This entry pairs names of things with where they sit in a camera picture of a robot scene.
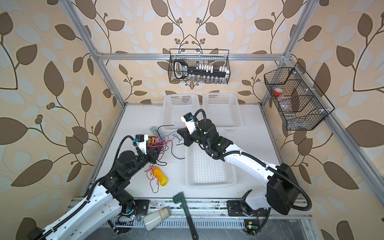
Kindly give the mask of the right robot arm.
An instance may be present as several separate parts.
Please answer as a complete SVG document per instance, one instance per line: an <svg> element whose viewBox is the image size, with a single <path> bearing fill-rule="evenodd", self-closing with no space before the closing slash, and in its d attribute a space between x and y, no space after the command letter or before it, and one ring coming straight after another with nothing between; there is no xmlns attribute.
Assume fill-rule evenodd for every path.
<svg viewBox="0 0 384 240"><path fill-rule="evenodd" d="M233 141L219 135L216 126L202 109L195 114L185 114L181 121L185 127L177 132L184 139L185 146L199 144L210 159L237 166L264 185L261 192L254 194L248 190L243 195L240 209L244 215L251 216L259 209L274 209L287 215L291 209L309 211L312 208L309 195L300 187L287 164L278 166L243 151Z"/></svg>

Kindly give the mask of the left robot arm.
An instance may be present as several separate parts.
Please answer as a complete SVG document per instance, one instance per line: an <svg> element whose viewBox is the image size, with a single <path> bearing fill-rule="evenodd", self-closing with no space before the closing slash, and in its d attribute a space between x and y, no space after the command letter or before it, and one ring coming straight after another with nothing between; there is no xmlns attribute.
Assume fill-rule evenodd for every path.
<svg viewBox="0 0 384 240"><path fill-rule="evenodd" d="M29 230L29 240L84 240L119 215L132 217L146 212L126 187L136 173L157 162L162 148L152 146L147 135L123 139L131 140L135 150L117 151L110 171L92 184L87 196L52 224Z"/></svg>

